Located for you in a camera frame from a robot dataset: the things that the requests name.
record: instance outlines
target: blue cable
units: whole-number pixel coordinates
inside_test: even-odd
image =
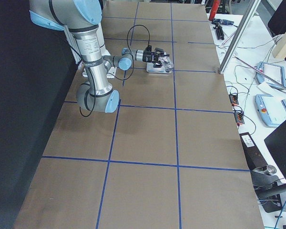
[[[277,220],[276,220],[275,229],[277,229],[276,227],[277,227],[277,224],[278,224],[278,222],[279,222],[279,220],[280,220],[280,218],[281,218],[281,215],[282,215],[282,213],[283,213],[283,210],[284,210],[285,205],[286,205],[286,201],[285,201],[285,203],[283,204],[282,209],[281,209],[281,212],[280,212],[280,214],[278,215],[278,218],[277,218]]]

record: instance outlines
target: white desk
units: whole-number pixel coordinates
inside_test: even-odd
[[[217,14],[215,18],[220,19],[227,19],[230,21],[234,21],[235,25],[238,25],[242,15],[223,15],[223,14]],[[217,40],[215,30],[213,29],[214,25],[210,23],[214,43],[216,45],[220,45],[223,41]],[[223,26],[223,31],[225,33],[225,39],[230,36],[234,31],[236,30],[235,26]],[[225,44],[225,46],[228,46],[230,44],[232,39],[228,41],[228,43]],[[238,47],[256,47],[258,45],[265,44],[266,42],[269,42],[266,45],[263,45],[261,47],[255,48],[255,49],[236,49],[236,54],[238,57],[245,62],[249,63],[252,66],[256,66],[260,61],[263,61],[266,57],[268,51],[271,49],[271,47],[274,44],[274,41],[272,41],[272,37],[270,36],[269,32],[267,31],[266,27],[264,26],[262,20],[258,16],[254,16],[244,32],[242,39],[238,45]],[[222,62],[226,49],[222,49],[217,47],[217,54],[220,63]],[[268,62],[278,62],[281,61],[280,59],[275,59],[272,54],[270,54],[269,61]],[[285,74],[286,74],[286,62],[280,62],[277,63],[278,65],[284,66],[285,68]],[[238,84],[236,82],[236,77],[234,74],[235,66],[236,65],[242,65],[237,59],[232,58],[230,61],[226,71],[224,72],[224,77],[226,80],[226,85],[233,85],[238,89],[238,92],[247,92],[247,89],[244,88],[242,85]],[[243,67],[237,67],[236,68],[236,75],[237,75],[237,81],[241,84],[245,85],[246,87],[249,87],[251,82],[254,79],[255,72],[253,70],[243,68]],[[265,94],[262,92],[258,87],[258,83],[256,80],[254,80],[250,92],[247,98],[246,107],[245,107],[245,99],[246,94],[239,94],[238,95],[238,101],[240,104],[240,107],[245,107],[245,115],[250,117],[256,124],[256,132],[252,135],[253,140],[255,141],[256,145],[258,146],[259,150],[261,151],[262,155],[264,156],[265,160],[268,164],[274,165],[277,168],[277,165],[275,164],[273,158],[271,157],[265,143],[264,139],[272,132],[274,131],[274,128],[266,127],[261,120],[254,102],[254,96],[256,94]],[[286,99],[286,94],[281,93],[283,97]],[[252,133],[254,131],[254,124],[245,118],[245,125],[241,125],[238,129],[239,133],[249,132]],[[284,176],[282,173],[278,170],[276,175],[279,178],[283,178]],[[266,227],[274,227],[276,223],[276,218],[274,216],[277,216],[279,212],[273,212],[273,213],[266,213],[262,206],[259,206],[260,212],[263,218],[264,225]],[[280,219],[280,222],[277,226],[277,228],[283,228],[282,225],[286,225],[286,212],[282,214],[282,218]]]

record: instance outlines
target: power drill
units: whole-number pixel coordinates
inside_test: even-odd
[[[225,19],[216,19],[214,18],[212,20],[212,24],[216,24],[216,23],[219,23],[221,25],[233,25],[234,24],[234,21],[229,21],[229,20],[225,20]]]

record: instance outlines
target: computer monitor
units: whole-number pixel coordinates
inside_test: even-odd
[[[286,178],[286,120],[265,139],[265,144]]]

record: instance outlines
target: brown surface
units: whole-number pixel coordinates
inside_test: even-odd
[[[188,43],[212,40],[209,24],[201,22],[204,7],[109,2],[103,15],[111,54],[120,55],[128,29],[143,23],[151,40],[167,41],[151,45],[171,54],[176,71],[150,74],[136,62],[128,81],[110,79],[121,97],[113,114],[83,118],[76,103],[65,103],[44,156],[76,159],[41,159],[15,228],[262,228],[250,173],[227,170],[247,166],[223,76],[215,73],[215,46]],[[144,41],[132,48],[146,47],[145,30],[136,28],[133,38]],[[76,101],[83,81],[76,75],[66,101]]]

